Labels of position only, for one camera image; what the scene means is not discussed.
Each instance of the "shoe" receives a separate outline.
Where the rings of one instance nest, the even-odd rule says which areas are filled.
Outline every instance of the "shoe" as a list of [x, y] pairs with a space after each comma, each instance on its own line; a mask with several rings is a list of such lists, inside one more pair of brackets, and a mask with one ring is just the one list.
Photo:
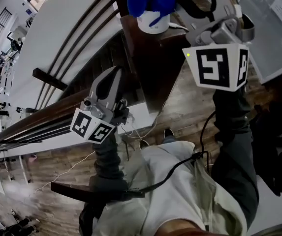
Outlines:
[[174, 132], [172, 132], [172, 130], [170, 128], [166, 128], [164, 130], [164, 139], [167, 137], [167, 136], [175, 136]]
[[147, 147], [149, 145], [150, 144], [147, 141], [145, 141], [145, 140], [140, 140], [140, 142], [139, 142], [140, 150], [142, 150], [143, 148], [145, 148], [145, 147]]

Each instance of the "window pane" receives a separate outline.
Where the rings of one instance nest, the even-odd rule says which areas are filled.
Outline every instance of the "window pane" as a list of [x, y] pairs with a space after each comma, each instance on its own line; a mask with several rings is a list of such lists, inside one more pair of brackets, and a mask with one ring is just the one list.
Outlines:
[[36, 10], [39, 10], [45, 0], [31, 0], [30, 3], [35, 7]]

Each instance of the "hardwood floor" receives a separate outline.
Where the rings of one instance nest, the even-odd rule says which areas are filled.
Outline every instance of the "hardwood floor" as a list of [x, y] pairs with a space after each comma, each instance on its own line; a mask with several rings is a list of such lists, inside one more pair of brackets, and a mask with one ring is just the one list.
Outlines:
[[[248, 72], [247, 89], [248, 100], [252, 106], [254, 104], [266, 106], [276, 93], [273, 89], [266, 90], [260, 85], [252, 67]], [[146, 137], [146, 140], [150, 144], [160, 144], [163, 130], [170, 127], [178, 139], [191, 141], [199, 149], [201, 129], [207, 117], [214, 111], [213, 93], [214, 90], [198, 88], [195, 85], [189, 67], [185, 63], [170, 97], [157, 119], [155, 129]], [[209, 122], [203, 139], [206, 150], [211, 153], [211, 163], [219, 151], [219, 147], [214, 141], [214, 134], [218, 130], [213, 122], [214, 119]], [[149, 128], [143, 130], [140, 134], [145, 135], [149, 130]], [[133, 151], [131, 146], [128, 146], [129, 153], [137, 153], [139, 151], [138, 140], [134, 138], [127, 140], [135, 149]], [[127, 156], [123, 144], [120, 145], [120, 149], [124, 151], [120, 156], [125, 163]], [[21, 217], [32, 216], [40, 220], [37, 225], [40, 230], [37, 234], [39, 236], [79, 235], [78, 216], [83, 207], [82, 202], [51, 192], [50, 185], [34, 192], [84, 159], [91, 151], [91, 145], [86, 144], [40, 152], [37, 154], [38, 159], [33, 163], [28, 163], [29, 156], [25, 156], [26, 171], [32, 180], [32, 183], [28, 185], [24, 181], [18, 159], [9, 163], [15, 181], [8, 180], [4, 163], [0, 163], [0, 178], [6, 193], [6, 195], [0, 193], [0, 221], [6, 226], [14, 224], [15, 220], [10, 215], [10, 211], [13, 209]], [[70, 184], [88, 184], [90, 176], [94, 175], [93, 164], [94, 155], [74, 167], [69, 173], [61, 176], [58, 181]]]

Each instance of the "white cup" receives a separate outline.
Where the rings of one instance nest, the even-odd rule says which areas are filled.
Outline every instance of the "white cup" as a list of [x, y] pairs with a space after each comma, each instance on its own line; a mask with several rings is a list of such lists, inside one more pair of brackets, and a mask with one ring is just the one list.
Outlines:
[[159, 34], [169, 28], [170, 14], [162, 17], [157, 24], [149, 27], [150, 23], [160, 16], [159, 11], [144, 11], [144, 13], [137, 18], [137, 24], [141, 31], [149, 34]]

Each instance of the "gray sleeve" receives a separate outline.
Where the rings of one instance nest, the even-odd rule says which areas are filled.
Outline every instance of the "gray sleeve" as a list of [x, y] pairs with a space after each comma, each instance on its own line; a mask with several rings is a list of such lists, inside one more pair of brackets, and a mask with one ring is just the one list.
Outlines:
[[256, 214], [259, 194], [252, 158], [252, 134], [246, 118], [250, 106], [244, 94], [242, 87], [236, 92], [217, 90], [213, 96], [215, 126], [219, 129], [217, 137], [223, 145], [212, 168], [212, 178], [237, 200], [249, 228]]

